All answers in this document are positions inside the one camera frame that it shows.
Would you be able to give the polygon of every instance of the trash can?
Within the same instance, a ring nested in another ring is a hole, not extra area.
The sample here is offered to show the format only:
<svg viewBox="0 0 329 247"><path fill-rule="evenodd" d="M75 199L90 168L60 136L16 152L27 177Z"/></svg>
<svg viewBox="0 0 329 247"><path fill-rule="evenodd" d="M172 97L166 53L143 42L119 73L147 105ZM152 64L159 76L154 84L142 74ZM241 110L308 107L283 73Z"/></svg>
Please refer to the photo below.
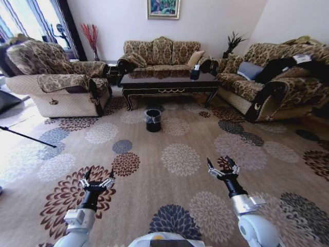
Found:
<svg viewBox="0 0 329 247"><path fill-rule="evenodd" d="M146 129L150 132L158 132L161 129L161 111L149 109L145 111Z"/></svg>

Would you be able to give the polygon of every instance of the carpet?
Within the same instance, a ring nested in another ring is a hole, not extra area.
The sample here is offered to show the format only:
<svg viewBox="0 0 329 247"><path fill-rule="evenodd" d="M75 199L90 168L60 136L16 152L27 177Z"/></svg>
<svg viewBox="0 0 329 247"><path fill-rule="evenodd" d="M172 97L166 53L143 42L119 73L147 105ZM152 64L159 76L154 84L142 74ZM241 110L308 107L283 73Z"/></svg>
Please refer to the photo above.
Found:
<svg viewBox="0 0 329 247"><path fill-rule="evenodd" d="M241 166L238 178L267 205L259 211L289 246L329 246L329 131L298 120L252 124L220 98L204 108L205 95L134 97L127 112L120 89L105 116L46 119L39 114L0 124L53 149L1 131L0 245L52 246L65 235L63 217L84 197L79 179L115 185L102 194L94 246L127 246L151 232L174 232L208 246L247 246L225 184L209 175L207 157L226 169L228 155ZM147 132L144 111L162 111L162 129Z"/></svg>

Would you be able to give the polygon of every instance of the coffee table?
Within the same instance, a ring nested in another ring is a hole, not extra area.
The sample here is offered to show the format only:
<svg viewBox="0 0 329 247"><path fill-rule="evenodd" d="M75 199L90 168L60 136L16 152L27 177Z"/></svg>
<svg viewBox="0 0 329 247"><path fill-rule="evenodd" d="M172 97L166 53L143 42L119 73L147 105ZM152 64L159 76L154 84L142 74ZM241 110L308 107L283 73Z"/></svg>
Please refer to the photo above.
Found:
<svg viewBox="0 0 329 247"><path fill-rule="evenodd" d="M200 74L198 80L191 80L189 74L186 77L143 77L126 74L121 81L122 95L127 104L128 111L133 106L130 99L132 95L168 95L168 94L202 94L209 93L205 106L208 107L210 101L218 91L219 81L213 75Z"/></svg>

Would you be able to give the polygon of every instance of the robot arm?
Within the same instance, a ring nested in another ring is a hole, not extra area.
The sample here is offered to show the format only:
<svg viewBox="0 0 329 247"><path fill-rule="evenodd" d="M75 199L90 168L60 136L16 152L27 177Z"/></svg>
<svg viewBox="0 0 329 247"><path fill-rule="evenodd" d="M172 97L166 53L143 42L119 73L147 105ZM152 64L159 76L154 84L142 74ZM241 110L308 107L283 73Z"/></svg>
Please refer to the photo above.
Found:
<svg viewBox="0 0 329 247"><path fill-rule="evenodd" d="M267 219L254 214L258 207L266 204L261 197L249 197L248 193L238 183L240 168L228 156L225 157L231 169L219 171L213 168L208 161L208 172L217 179L224 181L229 190L229 197L239 219L239 230L250 247L278 247L280 243L279 232Z"/></svg>
<svg viewBox="0 0 329 247"><path fill-rule="evenodd" d="M95 213L97 211L98 196L110 189L114 185L113 169L109 178L104 182L90 181L90 169L86 175L80 180L83 189L86 191L86 196L78 209L67 211L64 220L68 224L68 235L62 237L54 247L90 247L89 233L92 230L95 222Z"/></svg>

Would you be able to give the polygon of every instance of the tripod leg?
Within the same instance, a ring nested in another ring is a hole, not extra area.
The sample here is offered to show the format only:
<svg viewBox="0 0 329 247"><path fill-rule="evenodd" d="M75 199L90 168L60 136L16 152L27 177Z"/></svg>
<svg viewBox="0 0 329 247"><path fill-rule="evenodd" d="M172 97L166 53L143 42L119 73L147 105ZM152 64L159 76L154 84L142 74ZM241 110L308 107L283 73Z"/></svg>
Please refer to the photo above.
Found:
<svg viewBox="0 0 329 247"><path fill-rule="evenodd" d="M12 131L12 130L10 130L8 127L2 127L2 126L0 126L0 129L5 130L5 131L8 131L8 132L11 132L11 133L14 133L14 134L16 134L16 135L20 135L20 136L22 136L22 137L25 137L25 138L28 138L28 139L30 139L30 140L33 140L33 141L35 141L35 142L38 142L38 143L42 143L42 144L45 144L45 145L51 146L51 147L53 147L53 148L56 147L56 146L54 146L54 145L52 145L52 144L45 143L45 142L43 142L43 141L41 141L41 140L37 140L37 139L34 139L34 138L30 137L30 136L23 135L23 134L21 134L21 133L18 133L18 132Z"/></svg>

